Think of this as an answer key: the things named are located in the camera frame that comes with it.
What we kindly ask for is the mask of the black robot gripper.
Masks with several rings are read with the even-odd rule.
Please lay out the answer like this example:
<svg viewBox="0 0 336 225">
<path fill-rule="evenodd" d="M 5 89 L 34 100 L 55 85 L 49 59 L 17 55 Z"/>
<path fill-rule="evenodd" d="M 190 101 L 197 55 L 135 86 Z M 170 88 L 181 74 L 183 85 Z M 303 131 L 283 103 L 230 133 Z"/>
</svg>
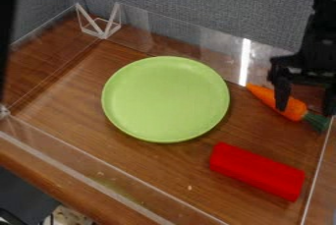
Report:
<svg viewBox="0 0 336 225">
<path fill-rule="evenodd" d="M 267 81 L 274 86 L 275 108 L 283 112 L 291 84 L 322 86 L 322 114 L 336 114 L 336 48 L 299 50 L 270 58 Z"/>
</svg>

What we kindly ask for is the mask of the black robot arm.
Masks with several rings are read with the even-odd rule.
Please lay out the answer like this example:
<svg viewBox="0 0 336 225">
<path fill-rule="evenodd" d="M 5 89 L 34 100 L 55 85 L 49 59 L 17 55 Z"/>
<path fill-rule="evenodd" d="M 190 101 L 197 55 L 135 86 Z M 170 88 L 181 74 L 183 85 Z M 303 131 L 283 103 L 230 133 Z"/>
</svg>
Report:
<svg viewBox="0 0 336 225">
<path fill-rule="evenodd" d="M 336 115 L 336 0 L 313 0 L 298 51 L 270 58 L 267 81 L 277 110 L 286 109 L 291 84 L 321 85 L 322 115 Z"/>
</svg>

